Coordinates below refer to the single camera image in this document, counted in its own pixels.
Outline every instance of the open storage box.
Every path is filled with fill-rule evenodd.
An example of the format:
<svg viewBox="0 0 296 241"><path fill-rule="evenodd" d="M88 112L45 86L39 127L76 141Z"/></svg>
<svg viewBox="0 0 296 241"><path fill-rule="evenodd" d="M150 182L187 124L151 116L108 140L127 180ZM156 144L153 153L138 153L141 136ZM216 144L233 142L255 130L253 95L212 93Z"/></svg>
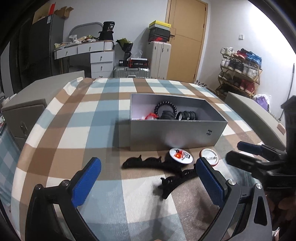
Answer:
<svg viewBox="0 0 296 241"><path fill-rule="evenodd" d="M194 111L198 120L142 120L161 101L172 102L179 111ZM169 106L159 108L171 110ZM167 150L214 146L227 120L205 99L185 96L131 94L131 151Z"/></svg>

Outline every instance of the white round disc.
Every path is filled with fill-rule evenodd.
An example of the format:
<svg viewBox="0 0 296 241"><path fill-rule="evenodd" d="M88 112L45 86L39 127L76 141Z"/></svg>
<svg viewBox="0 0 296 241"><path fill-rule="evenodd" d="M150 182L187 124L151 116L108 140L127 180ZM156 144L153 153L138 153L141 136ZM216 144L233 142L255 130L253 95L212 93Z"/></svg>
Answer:
<svg viewBox="0 0 296 241"><path fill-rule="evenodd" d="M208 163L212 167L217 165L218 161L219 161L218 154L216 152L214 152L212 149L209 149L209 148L205 148L205 149L201 150L200 157L206 158L206 160L208 161Z"/></svg>
<svg viewBox="0 0 296 241"><path fill-rule="evenodd" d="M193 157L190 153L180 148L170 149L170 156L177 162L189 164L193 162Z"/></svg>

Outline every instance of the bolt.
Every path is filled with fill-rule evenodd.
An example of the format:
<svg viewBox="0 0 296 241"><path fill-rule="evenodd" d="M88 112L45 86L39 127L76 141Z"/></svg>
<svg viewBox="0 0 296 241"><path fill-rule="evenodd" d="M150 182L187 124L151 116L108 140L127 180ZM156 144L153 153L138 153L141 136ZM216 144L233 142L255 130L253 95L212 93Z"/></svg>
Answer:
<svg viewBox="0 0 296 241"><path fill-rule="evenodd" d="M63 181L62 181L62 186L68 186L69 183L70 183L69 180L63 180Z"/></svg>
<svg viewBox="0 0 296 241"><path fill-rule="evenodd" d="M228 183L229 183L230 185L234 186L234 185L236 184L236 181L233 180L233 179L229 179L229 180L228 180Z"/></svg>
<svg viewBox="0 0 296 241"><path fill-rule="evenodd" d="M258 189L262 189L262 185L261 185L260 183L256 183L256 187L257 187Z"/></svg>
<svg viewBox="0 0 296 241"><path fill-rule="evenodd" d="M41 184L37 184L37 185L35 186L35 189L36 189L36 190L40 190L40 189L41 189L41 187L42 187L42 185L41 185Z"/></svg>

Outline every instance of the white desk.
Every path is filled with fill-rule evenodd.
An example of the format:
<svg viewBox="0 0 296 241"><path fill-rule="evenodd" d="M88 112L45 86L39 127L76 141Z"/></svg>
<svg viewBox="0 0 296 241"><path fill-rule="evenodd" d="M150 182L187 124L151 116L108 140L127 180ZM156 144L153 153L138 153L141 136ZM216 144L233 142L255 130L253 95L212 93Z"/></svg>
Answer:
<svg viewBox="0 0 296 241"><path fill-rule="evenodd" d="M91 77L113 77L115 51L112 40L65 45L54 51L54 59L62 59L76 54L90 53Z"/></svg>

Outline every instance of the wooden door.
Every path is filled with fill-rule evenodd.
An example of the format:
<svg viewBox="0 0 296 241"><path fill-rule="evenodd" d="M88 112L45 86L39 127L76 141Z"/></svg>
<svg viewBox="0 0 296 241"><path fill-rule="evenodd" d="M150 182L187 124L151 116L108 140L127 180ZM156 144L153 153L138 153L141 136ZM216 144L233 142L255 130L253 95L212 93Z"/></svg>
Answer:
<svg viewBox="0 0 296 241"><path fill-rule="evenodd" d="M200 61L207 5L198 0L171 0L168 23L172 45L168 80L193 83Z"/></svg>

